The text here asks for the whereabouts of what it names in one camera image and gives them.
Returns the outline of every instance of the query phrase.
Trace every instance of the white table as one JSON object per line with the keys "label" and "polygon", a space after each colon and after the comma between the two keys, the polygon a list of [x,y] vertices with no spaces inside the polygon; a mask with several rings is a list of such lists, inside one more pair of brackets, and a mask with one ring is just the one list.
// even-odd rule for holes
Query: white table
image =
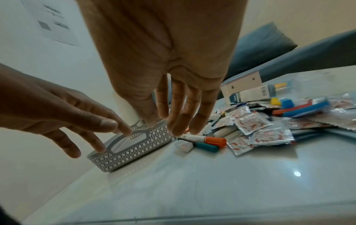
{"label": "white table", "polygon": [[239,158],[229,149],[216,155],[194,149],[183,157],[173,144],[114,173],[92,168],[24,223],[353,224],[356,218],[356,140],[323,134]]}

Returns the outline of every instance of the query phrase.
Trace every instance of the blue pillow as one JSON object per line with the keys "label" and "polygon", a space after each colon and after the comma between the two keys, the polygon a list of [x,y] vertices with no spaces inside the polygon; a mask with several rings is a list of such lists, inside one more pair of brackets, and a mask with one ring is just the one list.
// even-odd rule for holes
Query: blue pillow
{"label": "blue pillow", "polygon": [[277,58],[297,46],[278,30],[274,22],[267,23],[238,40],[225,79]]}

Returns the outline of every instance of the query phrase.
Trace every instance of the perforated basket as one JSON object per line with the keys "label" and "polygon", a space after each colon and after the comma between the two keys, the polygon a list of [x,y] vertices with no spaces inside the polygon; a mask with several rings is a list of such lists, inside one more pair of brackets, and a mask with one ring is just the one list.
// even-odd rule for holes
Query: perforated basket
{"label": "perforated basket", "polygon": [[115,135],[106,143],[105,153],[90,153],[87,158],[99,169],[109,172],[128,164],[145,154],[158,149],[172,140],[167,130],[166,120],[159,120],[154,128],[148,128],[138,121],[131,126],[130,136]]}

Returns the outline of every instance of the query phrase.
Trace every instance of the teal marker cap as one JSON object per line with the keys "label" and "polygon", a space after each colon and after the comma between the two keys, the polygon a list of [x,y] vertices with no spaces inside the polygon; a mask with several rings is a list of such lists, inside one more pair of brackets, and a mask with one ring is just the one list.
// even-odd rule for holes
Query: teal marker cap
{"label": "teal marker cap", "polygon": [[195,147],[206,150],[208,152],[218,152],[219,151],[218,146],[209,145],[209,144],[205,144],[205,143],[201,143],[201,142],[195,143]]}

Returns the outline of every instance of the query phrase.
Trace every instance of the paper on wall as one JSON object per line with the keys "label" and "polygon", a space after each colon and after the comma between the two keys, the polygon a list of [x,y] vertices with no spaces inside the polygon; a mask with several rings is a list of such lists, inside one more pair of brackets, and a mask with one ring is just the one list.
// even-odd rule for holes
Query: paper on wall
{"label": "paper on wall", "polygon": [[79,45],[59,6],[45,0],[21,1],[44,37],[75,46]]}

